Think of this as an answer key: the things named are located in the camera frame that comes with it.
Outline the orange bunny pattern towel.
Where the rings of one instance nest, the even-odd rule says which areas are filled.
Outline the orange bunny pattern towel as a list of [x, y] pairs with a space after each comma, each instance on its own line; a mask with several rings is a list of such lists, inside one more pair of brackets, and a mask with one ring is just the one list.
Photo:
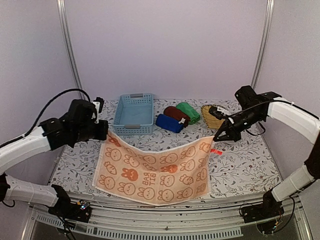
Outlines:
[[151, 206], [175, 205], [207, 195], [213, 137], [162, 151], [143, 151], [113, 132], [100, 148], [92, 186]]

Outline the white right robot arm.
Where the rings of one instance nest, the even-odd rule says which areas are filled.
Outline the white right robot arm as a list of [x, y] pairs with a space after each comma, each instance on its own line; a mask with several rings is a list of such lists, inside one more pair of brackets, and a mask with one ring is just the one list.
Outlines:
[[258, 213], [262, 218], [269, 218], [278, 210], [280, 202], [319, 180], [320, 118], [273, 91], [257, 94], [246, 85], [234, 95], [241, 111], [225, 114], [215, 106], [208, 111], [218, 120], [223, 120], [213, 138], [214, 142], [237, 142], [242, 138], [243, 131], [271, 118], [295, 130], [313, 145], [303, 165], [263, 195]]

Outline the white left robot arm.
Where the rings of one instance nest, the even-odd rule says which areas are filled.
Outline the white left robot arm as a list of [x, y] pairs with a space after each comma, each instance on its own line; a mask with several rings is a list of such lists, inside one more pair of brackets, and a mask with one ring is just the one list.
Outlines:
[[8, 170], [36, 156], [54, 152], [65, 146], [73, 148], [79, 142], [104, 141], [109, 124], [100, 120], [104, 100], [75, 99], [68, 111], [60, 118], [47, 119], [29, 133], [11, 140], [0, 147], [0, 199], [21, 201], [55, 208], [63, 217], [74, 213], [74, 205], [63, 187], [40, 185], [17, 179]]

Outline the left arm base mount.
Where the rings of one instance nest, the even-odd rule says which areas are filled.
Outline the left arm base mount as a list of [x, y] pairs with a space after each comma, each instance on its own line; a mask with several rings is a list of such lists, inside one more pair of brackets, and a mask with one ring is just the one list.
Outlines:
[[57, 202], [54, 206], [48, 208], [48, 213], [62, 219], [74, 220], [82, 223], [88, 223], [91, 217], [92, 208], [88, 202], [83, 200], [72, 203], [67, 192], [59, 185], [52, 184], [55, 190]]

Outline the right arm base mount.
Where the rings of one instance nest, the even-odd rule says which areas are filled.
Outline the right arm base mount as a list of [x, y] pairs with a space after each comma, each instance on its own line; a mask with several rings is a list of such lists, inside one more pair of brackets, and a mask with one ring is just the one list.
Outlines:
[[270, 190], [262, 196], [262, 203], [245, 203], [239, 208], [239, 214], [245, 223], [280, 217], [284, 212], [282, 202], [276, 201]]

